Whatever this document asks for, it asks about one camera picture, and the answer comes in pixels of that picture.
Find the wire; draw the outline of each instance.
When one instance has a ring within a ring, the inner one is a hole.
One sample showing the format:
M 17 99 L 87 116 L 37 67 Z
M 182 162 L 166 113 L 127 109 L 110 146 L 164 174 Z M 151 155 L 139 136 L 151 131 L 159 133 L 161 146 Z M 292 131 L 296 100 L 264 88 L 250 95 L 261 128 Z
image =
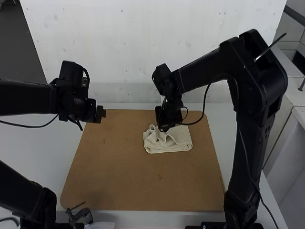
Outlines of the wire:
M 236 102 L 236 103 L 237 103 L 237 108 L 236 108 L 236 120 L 237 120 L 238 114 L 239 114 L 239 113 L 238 113 L 238 112 L 239 112 L 239 91 L 238 91 L 238 83 L 237 83 L 236 79 L 233 78 L 233 80 L 234 80 L 234 82 L 235 82 L 235 84 L 236 84 L 236 94 L 237 94 L 237 102 Z M 277 223 L 276 223 L 276 220 L 275 220 L 275 218 L 274 218 L 272 212 L 270 211 L 269 207 L 268 207 L 268 206 L 264 203 L 264 201 L 263 201 L 263 198 L 262 198 L 262 195 L 261 195 L 261 192 L 260 192 L 260 190 L 259 190 L 258 185 L 255 183 L 255 181 L 253 180 L 253 178 L 252 178 L 252 176 L 251 176 L 250 167 L 249 167 L 249 160 L 248 160 L 248 154 L 247 154 L 246 146 L 245 146 L 245 144 L 244 144 L 244 138 L 243 138 L 243 135 L 242 135 L 242 132 L 241 132 L 239 126 L 237 126 L 237 129 L 238 129 L 238 132 L 239 132 L 239 135 L 240 135 L 240 138 L 241 138 L 243 147 L 244 147 L 244 156 L 245 156 L 245 159 L 246 159 L 246 167 L 247 167 L 248 176 L 249 176 L 249 178 L 250 178 L 252 184 L 254 185 L 254 187 L 255 187 L 255 189 L 256 189 L 258 195 L 259 195 L 259 198 L 260 198 L 260 200 L 261 200 L 262 205 L 265 207 L 265 209 L 268 211 L 270 217 L 272 218 L 273 223 L 274 223 L 276 229 L 279 229 L 279 227 L 278 227 L 278 225 L 277 225 Z
M 85 72 L 86 77 L 90 80 L 89 73 L 88 73 L 87 69 L 83 68 L 83 71 Z
M 52 118 L 51 121 L 49 121 L 48 123 L 44 124 L 44 125 L 22 125 L 22 124 L 17 124 L 17 123 L 9 123 L 9 122 L 5 122 L 0 120 L 0 123 L 2 124 L 6 124 L 6 125 L 13 125 L 13 126 L 18 126 L 18 127 L 24 127 L 24 128 L 30 128 L 30 129 L 35 129 L 35 128 L 43 128 L 47 125 L 49 125 L 51 122 L 53 122 L 56 118 L 58 117 L 58 115 L 56 115 L 54 118 Z
M 186 109 L 186 116 L 183 118 L 182 122 L 184 121 L 184 119 L 186 119 L 187 115 L 189 114 L 189 109 L 187 109 L 186 106 L 183 106 L 182 108 Z
M 265 209 L 268 211 L 269 215 L 271 216 L 271 218 L 272 218 L 272 220 L 273 220 L 273 223 L 275 224 L 276 229 L 279 229 L 279 227 L 278 227 L 278 225 L 277 225 L 277 223 L 276 223 L 276 220 L 275 220 L 274 216 L 272 215 L 272 213 L 271 213 L 270 209 L 268 208 L 268 206 L 267 206 L 267 205 L 264 203 L 264 201 L 263 201 L 263 198 L 262 198 L 261 192 L 260 192 L 260 190 L 259 190 L 259 187 L 258 187 L 257 184 L 254 182 L 254 180 L 253 180 L 253 178 L 252 178 L 252 176 L 251 176 L 250 167 L 249 167 L 249 163 L 248 163 L 248 155 L 247 155 L 246 147 L 245 147 L 245 145 L 244 145 L 243 135 L 242 135 L 242 132 L 240 131 L 240 128 L 239 128 L 239 127 L 238 127 L 238 131 L 239 131 L 239 135 L 240 135 L 240 138 L 241 138 L 241 140 L 242 140 L 243 147 L 244 147 L 244 155 L 245 155 L 245 158 L 246 158 L 246 165 L 247 165 L 248 176 L 249 176 L 251 182 L 253 183 L 253 185 L 254 185 L 256 191 L 258 192 L 258 195 L 259 195 L 259 198 L 260 198 L 260 200 L 261 200 L 262 205 L 265 207 Z
M 162 102 L 162 106 L 161 106 L 161 110 L 160 110 L 160 112 L 159 112 L 159 116 L 158 116 L 158 124 L 160 123 L 160 116 L 161 116 L 161 112 L 162 112 L 162 110 L 164 109 L 164 102 L 165 102 L 165 99 L 163 99 L 163 102 Z
M 196 124 L 196 123 L 198 123 L 198 122 L 200 122 L 200 121 L 202 120 L 202 118 L 203 118 L 203 116 L 204 116 L 205 100 L 206 100 L 206 96 L 207 96 L 208 90 L 209 90 L 210 86 L 212 85 L 212 83 L 214 83 L 215 80 L 218 79 L 218 78 L 219 78 L 220 76 L 222 76 L 222 75 L 227 75 L 227 74 L 226 74 L 226 73 L 218 74 L 218 75 L 215 76 L 215 77 L 209 82 L 209 84 L 207 85 L 206 90 L 205 90 L 205 92 L 204 92 L 204 96 L 203 96 L 203 108 L 202 108 L 202 115 L 201 115 L 201 117 L 200 117 L 197 121 L 195 121 L 195 122 L 192 122 L 192 123 L 179 123 L 180 125 L 194 125 L 194 124 Z
M 19 227 L 19 222 L 15 217 L 2 218 L 2 219 L 0 219 L 0 223 L 4 222 L 4 221 L 8 221 L 8 220 L 13 221 L 16 224 L 16 226 Z

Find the white table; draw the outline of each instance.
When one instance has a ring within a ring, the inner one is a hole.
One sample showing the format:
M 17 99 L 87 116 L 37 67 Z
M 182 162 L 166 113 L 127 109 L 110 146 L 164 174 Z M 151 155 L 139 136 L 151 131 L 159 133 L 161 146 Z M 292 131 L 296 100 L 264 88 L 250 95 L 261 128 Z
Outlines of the white table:
M 103 104 L 105 109 L 154 109 L 158 104 Z M 189 110 L 202 110 L 201 104 L 186 104 Z M 206 104 L 214 147 L 216 150 L 224 185 L 227 189 L 231 177 L 236 121 L 231 104 Z M 286 229 L 286 223 L 269 188 L 264 174 L 261 175 L 260 189 L 266 205 L 273 213 L 279 227 Z M 202 221 L 224 221 L 224 213 L 214 212 L 157 212 L 157 211 L 93 211 L 94 220 L 115 222 L 116 228 L 165 227 L 184 228 L 187 225 L 200 225 Z M 63 211 L 58 211 L 58 220 L 66 220 Z M 275 228 L 265 208 L 260 205 L 258 220 L 265 229 Z

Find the cloth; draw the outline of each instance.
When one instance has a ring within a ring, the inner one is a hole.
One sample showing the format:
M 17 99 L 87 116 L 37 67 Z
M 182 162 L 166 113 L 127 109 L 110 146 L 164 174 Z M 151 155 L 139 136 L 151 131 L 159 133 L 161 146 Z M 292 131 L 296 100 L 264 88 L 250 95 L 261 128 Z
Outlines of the cloth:
M 157 126 L 150 125 L 143 133 L 144 148 L 150 154 L 188 151 L 193 147 L 189 127 L 179 125 L 161 132 Z

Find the beige towel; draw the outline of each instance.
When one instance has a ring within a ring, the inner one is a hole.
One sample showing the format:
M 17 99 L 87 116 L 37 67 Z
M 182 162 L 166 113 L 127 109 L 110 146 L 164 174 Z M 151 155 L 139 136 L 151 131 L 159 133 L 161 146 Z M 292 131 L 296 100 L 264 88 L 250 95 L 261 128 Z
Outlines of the beige towel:
M 167 132 L 159 131 L 157 126 L 150 125 L 143 133 L 144 148 L 150 154 L 164 152 L 188 151 L 193 147 L 189 127 L 179 125 Z

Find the gray floor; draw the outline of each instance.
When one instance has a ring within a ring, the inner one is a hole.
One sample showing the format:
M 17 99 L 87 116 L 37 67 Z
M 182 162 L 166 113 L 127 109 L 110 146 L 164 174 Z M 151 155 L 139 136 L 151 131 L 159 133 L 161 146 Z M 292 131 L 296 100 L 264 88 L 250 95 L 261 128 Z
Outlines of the gray floor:
M 46 83 L 20 2 L 0 10 L 0 79 Z

